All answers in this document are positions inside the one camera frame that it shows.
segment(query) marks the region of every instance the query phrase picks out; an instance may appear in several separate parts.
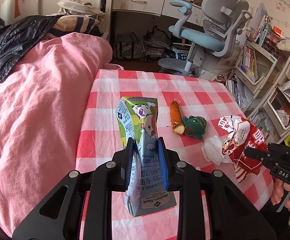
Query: drawer handle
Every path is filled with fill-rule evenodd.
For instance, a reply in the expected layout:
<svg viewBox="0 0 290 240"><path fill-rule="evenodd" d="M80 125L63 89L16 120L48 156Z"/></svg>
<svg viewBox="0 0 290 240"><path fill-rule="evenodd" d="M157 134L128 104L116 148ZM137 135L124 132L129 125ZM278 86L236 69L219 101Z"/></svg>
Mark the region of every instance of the drawer handle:
<svg viewBox="0 0 290 240"><path fill-rule="evenodd" d="M132 2L139 2L139 3L148 3L146 1L140 1L140 0L131 0Z"/></svg>

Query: blue chair seat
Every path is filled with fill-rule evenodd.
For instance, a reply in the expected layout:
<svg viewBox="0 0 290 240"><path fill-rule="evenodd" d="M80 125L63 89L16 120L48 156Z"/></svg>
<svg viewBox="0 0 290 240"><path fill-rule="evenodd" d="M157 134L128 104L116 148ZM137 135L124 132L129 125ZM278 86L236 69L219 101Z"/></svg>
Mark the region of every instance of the blue chair seat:
<svg viewBox="0 0 290 240"><path fill-rule="evenodd" d="M170 26L168 30L173 32L175 26ZM196 30L181 27L180 35L191 42L196 43L199 46L202 46L206 49L220 52L224 49L225 43Z"/></svg>

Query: red snack wrapper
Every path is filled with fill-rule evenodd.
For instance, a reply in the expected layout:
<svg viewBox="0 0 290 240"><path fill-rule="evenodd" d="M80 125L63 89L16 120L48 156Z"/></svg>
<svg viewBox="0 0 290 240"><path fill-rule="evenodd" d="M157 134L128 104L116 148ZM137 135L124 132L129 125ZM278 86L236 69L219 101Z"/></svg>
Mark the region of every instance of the red snack wrapper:
<svg viewBox="0 0 290 240"><path fill-rule="evenodd" d="M244 150L247 147L253 147L267 151L267 145L261 130L251 121L237 115L222 115L218 126L229 132L227 140L222 147L222 154L229 155L233 163L247 171L247 173L258 175L262 167L262 162L246 157ZM246 173L242 172L238 167L235 170L238 182L243 181Z"/></svg>

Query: wooden floor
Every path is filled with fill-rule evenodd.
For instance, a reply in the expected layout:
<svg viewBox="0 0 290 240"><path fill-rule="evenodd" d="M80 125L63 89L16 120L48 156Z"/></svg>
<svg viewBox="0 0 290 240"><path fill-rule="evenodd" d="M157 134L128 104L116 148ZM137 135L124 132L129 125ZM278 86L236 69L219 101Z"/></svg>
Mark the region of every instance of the wooden floor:
<svg viewBox="0 0 290 240"><path fill-rule="evenodd" d="M117 64L124 67L125 70L138 70L145 72L159 72L160 66L157 62L143 62L142 60L118 60L113 58L112 64Z"/></svg>

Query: green plush toy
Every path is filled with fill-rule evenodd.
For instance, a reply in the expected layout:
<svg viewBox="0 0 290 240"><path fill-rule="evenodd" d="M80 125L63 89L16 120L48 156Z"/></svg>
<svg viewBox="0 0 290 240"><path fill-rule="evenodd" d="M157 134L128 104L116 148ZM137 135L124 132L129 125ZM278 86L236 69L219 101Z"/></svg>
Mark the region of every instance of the green plush toy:
<svg viewBox="0 0 290 240"><path fill-rule="evenodd" d="M185 126L185 134L188 136L193 136L194 138L202 141L203 134L206 132L206 120L201 116L192 115L189 118L183 116L182 120Z"/></svg>

